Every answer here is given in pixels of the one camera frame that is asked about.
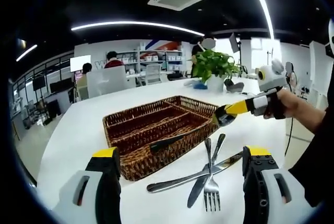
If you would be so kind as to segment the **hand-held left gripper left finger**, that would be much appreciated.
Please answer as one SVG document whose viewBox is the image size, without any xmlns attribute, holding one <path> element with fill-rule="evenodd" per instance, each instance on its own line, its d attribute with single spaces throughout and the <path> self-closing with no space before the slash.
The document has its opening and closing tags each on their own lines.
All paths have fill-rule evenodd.
<svg viewBox="0 0 334 224">
<path fill-rule="evenodd" d="M 121 223 L 120 177 L 118 148 L 97 151 L 62 186 L 53 213 L 60 223 Z"/>
</svg>

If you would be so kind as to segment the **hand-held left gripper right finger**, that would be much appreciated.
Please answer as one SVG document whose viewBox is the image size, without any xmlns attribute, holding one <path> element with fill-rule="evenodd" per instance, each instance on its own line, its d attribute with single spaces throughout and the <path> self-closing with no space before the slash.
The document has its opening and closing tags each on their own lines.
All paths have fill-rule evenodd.
<svg viewBox="0 0 334 224">
<path fill-rule="evenodd" d="M 306 223 L 314 214 L 302 184 L 268 150 L 244 146 L 242 161 L 244 223 Z"/>
</svg>

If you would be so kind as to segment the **person's right hand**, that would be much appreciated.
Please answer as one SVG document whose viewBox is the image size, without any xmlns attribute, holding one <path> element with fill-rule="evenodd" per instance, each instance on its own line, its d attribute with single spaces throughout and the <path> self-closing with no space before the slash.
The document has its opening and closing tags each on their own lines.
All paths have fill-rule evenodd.
<svg viewBox="0 0 334 224">
<path fill-rule="evenodd" d="M 285 118 L 295 117 L 299 106 L 299 98 L 292 92 L 281 89 L 277 93 L 277 98 L 282 104 L 279 110 Z"/>
</svg>

